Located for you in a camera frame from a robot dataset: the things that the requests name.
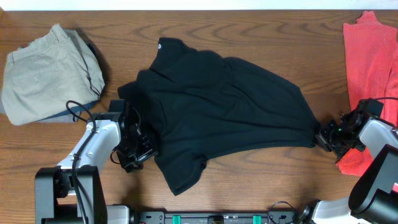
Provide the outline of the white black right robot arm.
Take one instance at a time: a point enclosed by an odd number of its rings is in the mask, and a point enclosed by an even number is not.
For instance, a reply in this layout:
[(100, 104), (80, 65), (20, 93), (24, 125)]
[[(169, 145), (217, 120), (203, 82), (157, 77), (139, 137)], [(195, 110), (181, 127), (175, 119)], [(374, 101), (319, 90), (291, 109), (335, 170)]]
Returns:
[(397, 130), (370, 114), (358, 137), (375, 155), (349, 197), (307, 205), (294, 223), (397, 224)]

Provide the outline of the red t-shirt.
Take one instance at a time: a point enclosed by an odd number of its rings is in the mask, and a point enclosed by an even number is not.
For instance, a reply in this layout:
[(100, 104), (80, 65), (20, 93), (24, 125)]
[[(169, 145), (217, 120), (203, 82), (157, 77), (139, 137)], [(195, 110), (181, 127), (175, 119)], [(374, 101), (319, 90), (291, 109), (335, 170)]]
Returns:
[(349, 104), (381, 98), (381, 119), (397, 126), (397, 29), (364, 11), (354, 24), (343, 24)]

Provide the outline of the black t-shirt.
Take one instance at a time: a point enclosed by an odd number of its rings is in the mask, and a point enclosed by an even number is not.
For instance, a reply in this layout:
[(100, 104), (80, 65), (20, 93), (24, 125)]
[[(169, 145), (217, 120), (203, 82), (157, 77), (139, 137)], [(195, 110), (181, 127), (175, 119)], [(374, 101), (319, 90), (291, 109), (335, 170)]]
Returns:
[(313, 147), (319, 123), (300, 88), (236, 57), (161, 38), (151, 66), (118, 88), (158, 139), (155, 162), (174, 195), (213, 158), (267, 147)]

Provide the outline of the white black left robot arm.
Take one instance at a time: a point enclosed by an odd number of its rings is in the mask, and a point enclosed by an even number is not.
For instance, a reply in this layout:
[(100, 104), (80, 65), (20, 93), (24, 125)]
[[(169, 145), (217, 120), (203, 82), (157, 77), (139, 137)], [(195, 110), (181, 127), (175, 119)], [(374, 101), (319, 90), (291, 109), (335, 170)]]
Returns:
[(107, 160), (126, 172), (141, 170), (157, 154), (138, 110), (115, 101), (107, 113), (90, 115), (86, 131), (69, 155), (35, 175), (36, 223), (139, 223), (127, 205), (107, 205), (100, 171)]

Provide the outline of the folded khaki pants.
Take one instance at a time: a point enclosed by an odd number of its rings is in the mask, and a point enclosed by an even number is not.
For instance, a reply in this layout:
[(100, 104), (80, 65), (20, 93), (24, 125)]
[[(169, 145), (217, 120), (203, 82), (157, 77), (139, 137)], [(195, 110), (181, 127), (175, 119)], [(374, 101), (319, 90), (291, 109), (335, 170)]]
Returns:
[(1, 113), (14, 126), (42, 122), (68, 100), (91, 108), (105, 86), (94, 51), (75, 30), (55, 24), (49, 33), (7, 55)]

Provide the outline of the folded dark blue garment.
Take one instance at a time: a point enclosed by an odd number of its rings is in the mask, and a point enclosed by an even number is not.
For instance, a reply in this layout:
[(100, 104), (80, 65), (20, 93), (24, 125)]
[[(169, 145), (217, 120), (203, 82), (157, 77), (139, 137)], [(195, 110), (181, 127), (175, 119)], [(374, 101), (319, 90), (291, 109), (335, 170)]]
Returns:
[[(83, 108), (80, 106), (75, 105), (74, 107), (70, 106), (70, 109), (73, 113), (76, 115), (80, 115), (81, 112), (83, 111)], [(58, 113), (56, 115), (49, 116), (48, 118), (45, 118), (42, 120), (42, 122), (47, 122), (47, 123), (74, 123), (77, 122), (77, 119), (74, 117), (74, 115), (71, 114), (68, 110), (65, 110), (61, 113)]]

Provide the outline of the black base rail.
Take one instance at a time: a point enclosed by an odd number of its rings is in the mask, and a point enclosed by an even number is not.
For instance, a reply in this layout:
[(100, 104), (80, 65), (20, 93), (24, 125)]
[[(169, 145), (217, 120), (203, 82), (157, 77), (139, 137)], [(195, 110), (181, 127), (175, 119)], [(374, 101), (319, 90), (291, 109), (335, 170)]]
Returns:
[(139, 224), (288, 224), (295, 223), (297, 213), (274, 210), (265, 213), (135, 213), (132, 223)]

